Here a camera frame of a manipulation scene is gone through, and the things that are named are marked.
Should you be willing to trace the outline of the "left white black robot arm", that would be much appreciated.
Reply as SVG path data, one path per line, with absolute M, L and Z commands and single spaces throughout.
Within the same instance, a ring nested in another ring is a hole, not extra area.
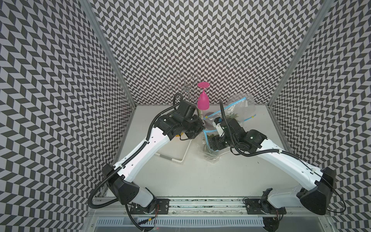
M 88 197 L 89 208 L 99 209 L 120 202 L 124 206 L 139 205 L 145 212 L 152 213 L 156 196 L 147 188 L 139 187 L 134 180 L 158 150 L 176 136 L 184 134 L 188 140 L 192 140 L 205 129 L 196 111 L 195 104 L 184 100 L 182 94 L 175 94 L 173 105 L 159 112 L 151 121 L 143 141 L 114 165 L 107 164 L 103 167 L 104 179 L 91 191 Z M 97 205 L 93 199 L 104 185 L 109 187 L 115 199 Z

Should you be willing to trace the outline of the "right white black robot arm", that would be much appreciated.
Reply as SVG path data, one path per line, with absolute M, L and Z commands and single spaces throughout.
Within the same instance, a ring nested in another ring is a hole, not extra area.
M 262 208 L 268 203 L 274 208 L 303 206 L 317 215 L 325 215 L 333 194 L 336 194 L 336 171 L 326 167 L 319 168 L 303 161 L 269 139 L 263 133 L 251 129 L 245 131 L 236 119 L 226 116 L 225 108 L 219 104 L 221 116 L 213 120 L 218 134 L 211 138 L 213 150 L 229 148 L 236 156 L 259 157 L 295 179 L 299 187 L 278 190 L 269 188 L 264 191 Z

